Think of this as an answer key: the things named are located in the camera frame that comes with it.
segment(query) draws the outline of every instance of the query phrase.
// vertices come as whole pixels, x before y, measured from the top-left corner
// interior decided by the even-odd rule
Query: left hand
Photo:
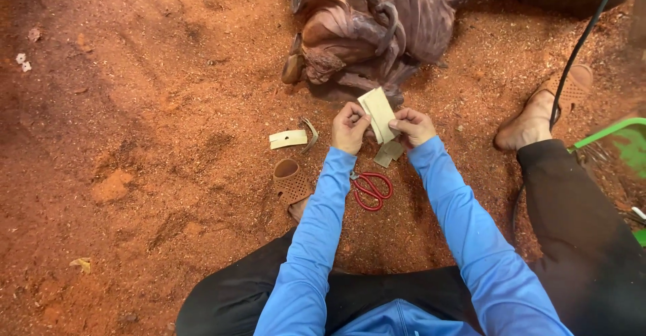
[[[332,146],[356,156],[371,120],[361,106],[347,103],[332,122]]]

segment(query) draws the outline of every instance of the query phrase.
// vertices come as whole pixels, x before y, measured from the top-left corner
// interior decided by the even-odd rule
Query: person
[[[430,117],[406,108],[390,125],[402,132],[457,266],[332,270],[349,174],[370,123],[348,103],[298,226],[199,282],[178,314],[178,336],[642,335],[642,248],[552,138],[552,103],[553,92],[538,90],[496,137],[497,146],[517,151],[541,259],[521,259],[464,183]]]

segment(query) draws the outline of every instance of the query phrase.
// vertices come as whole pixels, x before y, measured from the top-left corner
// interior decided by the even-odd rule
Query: carved wooden sculpture
[[[286,84],[306,80],[315,95],[356,99],[383,86],[392,106],[399,85],[448,47],[464,0],[292,0],[305,22],[283,68]]]

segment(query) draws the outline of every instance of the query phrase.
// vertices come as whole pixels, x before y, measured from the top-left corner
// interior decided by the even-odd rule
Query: blue long-sleeve shirt
[[[484,332],[488,336],[571,335],[536,275],[464,184],[441,140],[432,138],[411,150],[408,158],[422,177]],[[341,235],[350,171],[356,160],[341,150],[329,150],[255,335],[325,333],[327,275]],[[334,333],[413,334],[478,335],[464,322],[440,320],[404,300],[372,309]]]

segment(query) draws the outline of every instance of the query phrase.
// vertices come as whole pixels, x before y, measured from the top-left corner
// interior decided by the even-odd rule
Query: red scissors
[[[388,186],[388,193],[387,194],[381,193],[377,189],[375,184],[372,183],[372,181],[370,181],[369,177],[381,178],[386,183],[386,186]],[[367,189],[366,187],[363,187],[361,184],[359,184],[358,181],[360,179],[363,179],[367,183],[367,185],[370,186],[372,191]],[[355,200],[357,200],[357,203],[359,204],[359,206],[363,207],[363,209],[368,211],[379,211],[384,206],[384,200],[390,198],[390,196],[393,195],[393,184],[383,174],[373,173],[373,172],[364,172],[362,174],[356,174],[355,171],[352,171],[350,173],[350,181],[354,183],[355,186],[357,187],[357,189],[355,190]],[[370,207],[365,203],[361,202],[361,199],[359,198],[359,191],[364,192],[368,196],[376,198],[377,205],[375,207]]]

